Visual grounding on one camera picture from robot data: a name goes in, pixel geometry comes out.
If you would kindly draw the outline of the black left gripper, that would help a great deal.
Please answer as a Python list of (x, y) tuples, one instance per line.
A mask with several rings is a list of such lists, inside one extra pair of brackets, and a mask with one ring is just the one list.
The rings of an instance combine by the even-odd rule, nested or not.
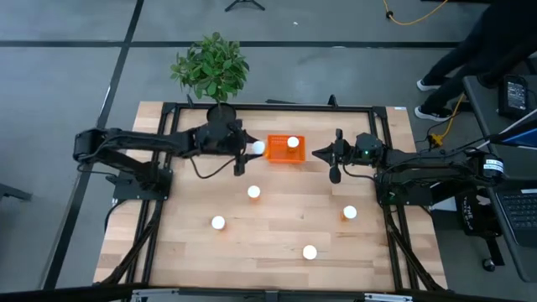
[[(242, 129), (242, 121), (208, 122), (196, 130), (196, 147), (204, 155), (226, 155), (238, 157), (247, 143), (255, 143), (254, 138)], [(262, 154), (245, 154), (246, 163), (262, 158)]]

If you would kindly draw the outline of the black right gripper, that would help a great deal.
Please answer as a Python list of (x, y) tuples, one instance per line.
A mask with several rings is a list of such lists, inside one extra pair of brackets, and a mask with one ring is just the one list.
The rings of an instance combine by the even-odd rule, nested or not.
[(348, 165), (361, 165), (375, 167), (383, 154), (383, 143), (370, 133), (360, 133), (352, 146), (343, 138), (343, 131), (336, 129), (336, 140), (327, 147), (313, 151), (313, 156), (330, 164), (330, 181), (332, 184), (341, 182), (341, 165), (345, 174), (353, 178), (362, 178), (375, 181), (372, 176), (352, 174), (347, 171)]

